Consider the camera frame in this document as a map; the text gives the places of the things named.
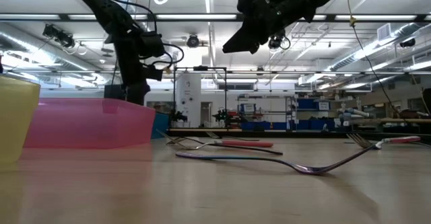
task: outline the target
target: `white cylinder tank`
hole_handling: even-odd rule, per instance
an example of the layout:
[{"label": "white cylinder tank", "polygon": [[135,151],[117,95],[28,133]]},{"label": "white cylinder tank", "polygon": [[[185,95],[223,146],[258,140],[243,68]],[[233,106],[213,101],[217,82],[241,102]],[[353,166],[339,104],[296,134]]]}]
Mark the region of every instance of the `white cylinder tank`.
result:
[{"label": "white cylinder tank", "polygon": [[183,73],[176,81],[176,110],[187,116],[190,127],[201,124],[201,75]]}]

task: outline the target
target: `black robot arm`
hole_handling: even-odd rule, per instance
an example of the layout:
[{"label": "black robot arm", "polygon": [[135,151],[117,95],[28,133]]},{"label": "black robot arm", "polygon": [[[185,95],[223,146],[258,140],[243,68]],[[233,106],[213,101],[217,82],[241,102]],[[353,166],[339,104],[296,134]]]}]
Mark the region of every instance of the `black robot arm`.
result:
[{"label": "black robot arm", "polygon": [[257,52],[268,37],[296,20],[311,22],[316,9],[330,0],[238,0],[237,9],[244,14],[241,29],[225,43],[223,52]]},{"label": "black robot arm", "polygon": [[145,32],[119,4],[113,0],[82,0],[93,11],[98,23],[109,35],[106,43],[114,43],[127,101],[143,105],[150,90],[146,79],[162,80],[162,70],[140,63],[140,59],[160,57],[165,53],[161,35]]}]

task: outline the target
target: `pink container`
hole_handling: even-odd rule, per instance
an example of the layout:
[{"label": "pink container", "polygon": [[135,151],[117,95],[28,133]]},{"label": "pink container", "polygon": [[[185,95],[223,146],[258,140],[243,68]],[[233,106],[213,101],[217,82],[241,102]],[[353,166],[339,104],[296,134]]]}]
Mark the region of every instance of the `pink container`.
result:
[{"label": "pink container", "polygon": [[113,99],[41,98],[24,147],[112,149],[149,143],[154,109]]}]

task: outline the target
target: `yellow plastic cup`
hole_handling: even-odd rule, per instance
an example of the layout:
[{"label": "yellow plastic cup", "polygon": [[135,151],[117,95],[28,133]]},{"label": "yellow plastic cup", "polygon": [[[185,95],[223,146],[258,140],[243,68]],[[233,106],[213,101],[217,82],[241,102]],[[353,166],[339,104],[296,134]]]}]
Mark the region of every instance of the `yellow plastic cup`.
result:
[{"label": "yellow plastic cup", "polygon": [[40,85],[0,75],[0,163],[20,158]]}]

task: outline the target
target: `pink handle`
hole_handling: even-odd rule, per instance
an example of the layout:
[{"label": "pink handle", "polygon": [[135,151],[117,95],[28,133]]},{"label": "pink handle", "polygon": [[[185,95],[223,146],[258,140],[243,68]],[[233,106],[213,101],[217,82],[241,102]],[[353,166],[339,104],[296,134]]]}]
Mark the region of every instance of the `pink handle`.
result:
[{"label": "pink handle", "polygon": [[387,139],[388,143],[409,143],[412,141],[420,141],[420,137],[408,136],[408,137],[394,137]]},{"label": "pink handle", "polygon": [[241,147],[272,147],[274,144],[269,142],[253,142],[253,141],[235,141],[222,140],[222,144]]}]

